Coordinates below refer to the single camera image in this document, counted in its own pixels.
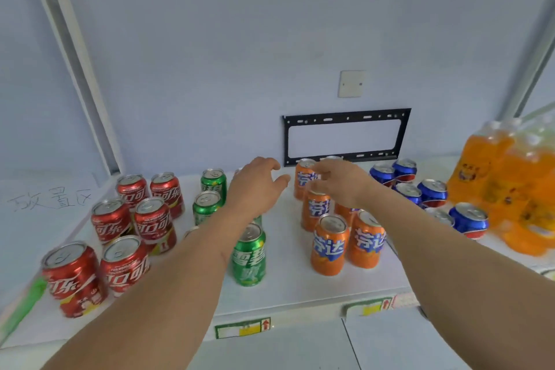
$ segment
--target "white square switch plate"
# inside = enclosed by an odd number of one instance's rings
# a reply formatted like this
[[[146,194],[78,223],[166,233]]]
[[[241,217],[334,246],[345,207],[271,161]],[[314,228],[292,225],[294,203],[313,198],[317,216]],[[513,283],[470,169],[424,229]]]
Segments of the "white square switch plate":
[[[339,79],[339,98],[362,96],[364,87],[364,70],[343,70]]]

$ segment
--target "forearm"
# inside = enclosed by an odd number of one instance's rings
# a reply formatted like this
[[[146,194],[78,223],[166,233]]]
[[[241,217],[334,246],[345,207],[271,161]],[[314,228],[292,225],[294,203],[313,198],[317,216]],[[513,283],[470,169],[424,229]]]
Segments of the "forearm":
[[[249,221],[220,209],[44,369],[185,368],[210,325],[229,257]]]
[[[470,366],[552,365],[555,284],[453,231],[395,191],[369,185],[365,198],[430,321]]]

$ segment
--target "black metal bracket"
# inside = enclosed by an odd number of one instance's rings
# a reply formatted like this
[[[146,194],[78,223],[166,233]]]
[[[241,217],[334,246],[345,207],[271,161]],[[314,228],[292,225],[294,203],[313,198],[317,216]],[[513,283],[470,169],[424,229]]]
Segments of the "black metal bracket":
[[[408,124],[408,117],[411,114],[410,108],[395,108],[393,110],[371,110],[371,111],[349,111],[345,113],[328,113],[328,114],[300,114],[298,116],[282,116],[284,125],[284,161],[285,167],[295,166],[301,160],[301,157],[289,157],[289,129],[293,126],[311,126],[325,125],[333,123],[352,123],[352,122],[370,122],[381,120],[400,120],[401,125],[397,133],[395,146],[391,150],[386,151],[366,151],[366,152],[329,152],[322,155],[312,156],[313,160],[318,161],[322,157],[328,155],[336,155],[348,161],[378,161],[378,160],[395,160],[399,156],[399,150],[405,137],[405,131]]]

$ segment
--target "pepsi can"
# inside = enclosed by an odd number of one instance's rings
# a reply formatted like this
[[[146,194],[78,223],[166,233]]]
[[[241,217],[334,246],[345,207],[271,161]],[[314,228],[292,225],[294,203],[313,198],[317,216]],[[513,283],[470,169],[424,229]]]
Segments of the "pepsi can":
[[[449,215],[454,218],[454,229],[473,240],[478,240],[488,229],[487,213],[471,203],[456,204]]]
[[[438,208],[426,208],[426,212],[432,217],[439,219],[442,223],[447,224],[450,227],[454,226],[454,218],[447,212]]]
[[[374,164],[370,169],[370,175],[384,186],[391,187],[395,183],[395,170],[392,166],[385,164]]]
[[[433,178],[422,180],[418,188],[422,192],[422,203],[420,206],[426,208],[438,208],[447,203],[447,184]]]
[[[416,177],[416,163],[413,160],[404,158],[393,163],[395,178],[399,182],[413,181]]]
[[[397,183],[394,189],[402,194],[409,201],[414,202],[416,205],[420,204],[422,192],[418,187],[412,183]]]

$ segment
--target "green soda can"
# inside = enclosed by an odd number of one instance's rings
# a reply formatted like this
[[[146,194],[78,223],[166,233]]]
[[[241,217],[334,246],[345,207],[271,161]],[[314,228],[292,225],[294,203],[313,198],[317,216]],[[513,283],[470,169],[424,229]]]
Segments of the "green soda can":
[[[237,170],[235,170],[235,172],[233,173],[233,178],[235,178],[235,176],[237,175],[237,173],[238,173],[239,171],[241,171],[242,169],[243,169],[243,168],[240,167],[240,168],[238,168]],[[256,217],[255,219],[253,219],[253,223],[256,224],[256,225],[258,225],[260,228],[264,229],[264,228],[262,227],[262,215],[259,215],[258,217]]]
[[[224,201],[218,192],[204,191],[201,192],[193,202],[193,214],[195,216],[195,225],[200,225],[210,215],[216,212],[224,205]]]
[[[202,177],[200,177],[200,185],[201,191],[203,192],[207,190],[218,192],[225,203],[225,198],[227,196],[227,178],[225,177],[224,170],[204,170]]]
[[[266,233],[253,222],[247,225],[233,250],[233,277],[243,287],[258,284],[266,275]]]

